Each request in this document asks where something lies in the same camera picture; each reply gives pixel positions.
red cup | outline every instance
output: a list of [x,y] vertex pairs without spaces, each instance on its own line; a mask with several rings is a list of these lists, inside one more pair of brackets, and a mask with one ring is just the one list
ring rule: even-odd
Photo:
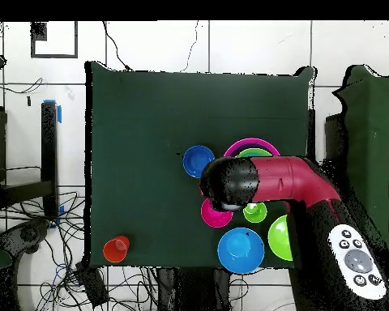
[[130,240],[126,236],[120,235],[109,240],[104,245],[104,257],[112,263],[121,262],[126,257],[130,248]]

blue cup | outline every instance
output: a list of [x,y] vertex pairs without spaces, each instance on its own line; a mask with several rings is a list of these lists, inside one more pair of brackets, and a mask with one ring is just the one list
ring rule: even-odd
[[263,240],[248,228],[235,228],[226,232],[217,246],[220,263],[237,275],[255,271],[263,261]]
[[183,156],[183,168],[191,177],[200,179],[203,169],[215,156],[208,147],[193,146]]

lime green cup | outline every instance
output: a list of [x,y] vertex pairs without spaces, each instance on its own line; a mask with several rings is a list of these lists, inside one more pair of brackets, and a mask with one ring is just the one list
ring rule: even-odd
[[282,215],[269,228],[268,244],[272,252],[286,261],[292,261],[293,256],[289,248],[289,230],[287,227],[287,215]]
[[251,203],[243,209],[243,215],[248,222],[259,223],[267,217],[267,207],[263,202]]

magenta cup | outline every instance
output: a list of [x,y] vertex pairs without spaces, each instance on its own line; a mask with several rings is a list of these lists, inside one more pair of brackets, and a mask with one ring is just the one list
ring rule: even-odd
[[233,212],[220,212],[213,210],[211,201],[206,199],[200,207],[200,215],[204,223],[212,228],[222,228],[230,222],[233,217]]
[[260,138],[244,138],[235,142],[232,146],[228,148],[228,150],[224,153],[224,156],[231,156],[235,151],[239,150],[242,147],[248,148],[250,146],[261,147],[266,151],[270,152],[274,156],[279,156],[280,153],[276,150],[276,148],[267,141],[264,141]]

dark green table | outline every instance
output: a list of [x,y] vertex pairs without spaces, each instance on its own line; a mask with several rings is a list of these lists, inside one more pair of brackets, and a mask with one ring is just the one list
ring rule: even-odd
[[348,179],[389,244],[389,77],[351,67],[338,96],[348,131]]
[[118,72],[91,62],[86,70],[92,81],[92,266],[112,265],[103,246],[126,235],[130,250],[117,265],[221,267],[219,239],[242,226],[263,238],[262,266],[293,267],[267,245],[271,222],[285,214],[283,203],[267,204],[261,224],[237,213],[226,227],[210,228],[200,216],[199,179],[185,173],[182,157],[195,144],[219,157],[247,137],[269,141],[281,155],[305,155],[312,68],[298,76],[204,75]]

